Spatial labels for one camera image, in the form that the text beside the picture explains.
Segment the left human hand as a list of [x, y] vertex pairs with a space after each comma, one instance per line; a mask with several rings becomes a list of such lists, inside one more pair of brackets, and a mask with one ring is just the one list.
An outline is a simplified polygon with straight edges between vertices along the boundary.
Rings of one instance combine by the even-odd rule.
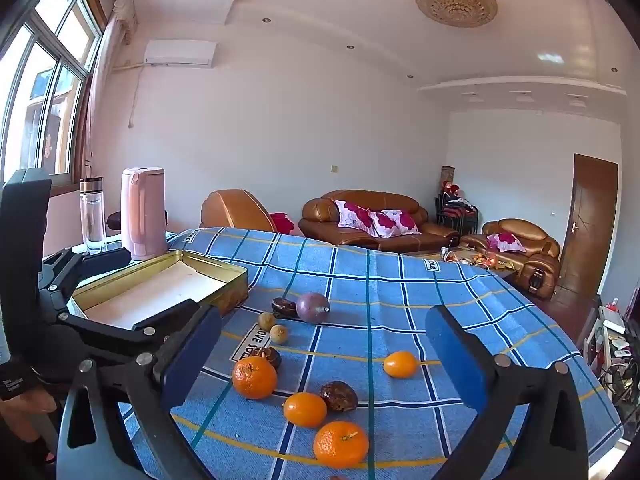
[[28, 390], [19, 396], [0, 402], [1, 418], [22, 441], [32, 443], [40, 438], [40, 432], [32, 426], [29, 417], [47, 415], [56, 411], [53, 396], [42, 387]]

